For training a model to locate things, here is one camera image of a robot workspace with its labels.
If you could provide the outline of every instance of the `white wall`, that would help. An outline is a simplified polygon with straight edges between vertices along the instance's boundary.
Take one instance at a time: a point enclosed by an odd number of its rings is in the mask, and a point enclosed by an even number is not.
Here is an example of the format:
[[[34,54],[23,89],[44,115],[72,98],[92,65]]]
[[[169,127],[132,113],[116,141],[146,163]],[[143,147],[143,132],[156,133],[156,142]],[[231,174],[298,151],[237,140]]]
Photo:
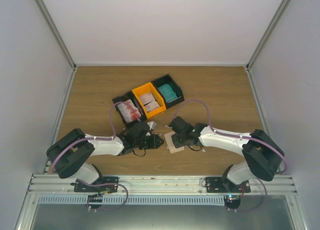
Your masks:
[[[320,0],[292,0],[252,76],[312,229],[320,204]]]
[[[245,65],[281,0],[44,2],[80,65]]]
[[[34,0],[0,0],[0,229],[40,173],[71,68]]]

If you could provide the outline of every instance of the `red and white package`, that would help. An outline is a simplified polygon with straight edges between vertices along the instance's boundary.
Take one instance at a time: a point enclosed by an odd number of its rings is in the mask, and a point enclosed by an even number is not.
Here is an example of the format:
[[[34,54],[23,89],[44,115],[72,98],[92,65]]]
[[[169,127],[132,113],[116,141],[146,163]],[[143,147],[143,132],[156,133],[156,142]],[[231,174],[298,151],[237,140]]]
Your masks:
[[[130,107],[123,103],[120,103],[118,105],[118,108],[127,124],[136,120],[136,115],[138,116],[138,118],[141,117],[141,113],[131,100],[127,100],[125,101],[125,103],[128,104],[133,109],[133,111],[130,109]]]

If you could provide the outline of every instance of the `yellow bin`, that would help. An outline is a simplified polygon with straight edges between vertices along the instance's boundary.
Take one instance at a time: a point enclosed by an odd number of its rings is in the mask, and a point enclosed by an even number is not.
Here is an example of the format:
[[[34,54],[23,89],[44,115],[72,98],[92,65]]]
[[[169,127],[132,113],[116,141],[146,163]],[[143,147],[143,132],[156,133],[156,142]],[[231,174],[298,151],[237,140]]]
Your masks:
[[[164,99],[162,98],[162,96],[159,94],[159,92],[156,90],[156,88],[151,82],[148,82],[140,87],[133,89],[132,92],[135,95],[136,99],[139,101],[140,105],[142,106],[147,119],[152,118],[154,115],[162,113],[167,109]],[[151,112],[147,112],[145,106],[143,105],[143,103],[140,101],[140,98],[139,98],[141,95],[146,93],[152,93],[152,95],[154,96],[155,100],[158,102],[160,107],[158,107],[157,109]]]

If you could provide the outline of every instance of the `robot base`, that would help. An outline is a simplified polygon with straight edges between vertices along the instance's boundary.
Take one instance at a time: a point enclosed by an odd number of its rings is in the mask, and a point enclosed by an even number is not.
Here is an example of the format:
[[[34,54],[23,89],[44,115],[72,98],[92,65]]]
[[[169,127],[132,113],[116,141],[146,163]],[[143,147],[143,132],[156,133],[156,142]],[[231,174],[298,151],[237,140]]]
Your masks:
[[[97,181],[93,183],[93,185],[98,184],[116,184],[119,181],[119,177],[117,176],[103,176],[99,178]],[[75,183],[71,183],[72,186],[74,186],[74,192],[76,193],[101,193],[101,192],[107,192],[109,194],[116,193],[118,191],[118,186],[100,186],[100,187],[93,187],[93,186],[87,186],[84,185],[82,182],[80,182],[78,179],[75,181]]]
[[[250,193],[250,185],[249,181],[244,181],[240,184],[243,187],[244,193]],[[242,193],[242,189],[239,185],[235,185],[230,191],[226,190],[223,186],[223,177],[215,176],[215,177],[206,177],[205,178],[205,187],[207,193]]]

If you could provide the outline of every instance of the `metal plate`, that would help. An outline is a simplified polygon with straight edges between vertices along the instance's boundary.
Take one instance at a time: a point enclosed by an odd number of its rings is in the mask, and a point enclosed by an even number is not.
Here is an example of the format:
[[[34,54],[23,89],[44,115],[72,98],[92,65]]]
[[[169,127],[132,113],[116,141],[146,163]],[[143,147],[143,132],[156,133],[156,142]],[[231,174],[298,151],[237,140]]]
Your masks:
[[[100,184],[106,183],[118,183],[119,178],[117,176],[104,176]],[[74,192],[76,193],[101,193],[107,191],[108,193],[116,193],[118,191],[118,186],[100,186],[92,187],[84,185],[82,182],[76,180],[74,185]]]
[[[244,193],[251,192],[249,181],[244,181],[240,185],[243,187]],[[226,194],[229,194],[229,193],[241,194],[242,193],[242,189],[238,186],[233,188],[231,191],[227,191],[222,184],[222,178],[219,176],[206,177],[205,178],[205,187],[206,187],[207,193],[226,193]]]
[[[241,209],[264,196],[245,196]],[[101,210],[116,205],[103,205]],[[269,196],[259,210],[241,213],[215,205],[130,204],[108,212],[88,212],[81,204],[39,204],[32,230],[292,230],[284,197]]]
[[[125,195],[107,194],[90,200],[90,204],[119,205],[124,202]],[[38,204],[86,204],[88,195],[85,194],[44,194]],[[216,195],[129,195],[126,205],[215,205],[224,206],[223,196]]]
[[[221,192],[207,193],[202,186],[208,176],[181,175],[117,175],[119,183],[124,185],[130,195],[226,195]],[[60,179],[57,174],[34,174],[28,193],[30,194],[82,194],[74,192],[75,178]],[[289,175],[276,175],[273,181],[262,181],[268,195],[296,195],[294,182]],[[251,192],[247,195],[265,195],[265,190],[256,179],[249,180]],[[122,190],[113,195],[125,195]]]

